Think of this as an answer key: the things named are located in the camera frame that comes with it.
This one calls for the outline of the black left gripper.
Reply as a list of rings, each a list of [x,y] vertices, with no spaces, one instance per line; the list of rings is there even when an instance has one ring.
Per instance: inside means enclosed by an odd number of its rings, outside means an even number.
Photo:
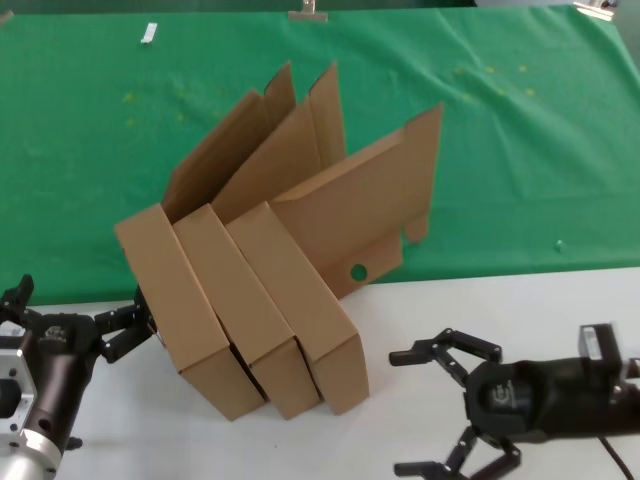
[[[80,448],[72,430],[97,358],[113,364],[158,333],[153,314],[137,287],[133,303],[96,315],[29,312],[33,278],[22,276],[1,296],[1,322],[22,323],[36,396],[24,427],[58,448]],[[116,332],[109,340],[101,339]]]

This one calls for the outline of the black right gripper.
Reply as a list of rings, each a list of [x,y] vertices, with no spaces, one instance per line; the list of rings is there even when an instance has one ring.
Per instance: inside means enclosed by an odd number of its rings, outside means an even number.
[[[485,362],[470,373],[451,349]],[[471,426],[459,437],[444,463],[396,463],[397,477],[422,479],[501,479],[521,465],[513,443],[619,436],[625,433],[625,402],[614,389],[624,363],[573,357],[503,364],[496,344],[447,328],[431,339],[416,340],[407,350],[388,355],[393,367],[436,362],[465,389],[465,413]],[[497,444],[502,455],[466,476],[462,467],[478,439]]]

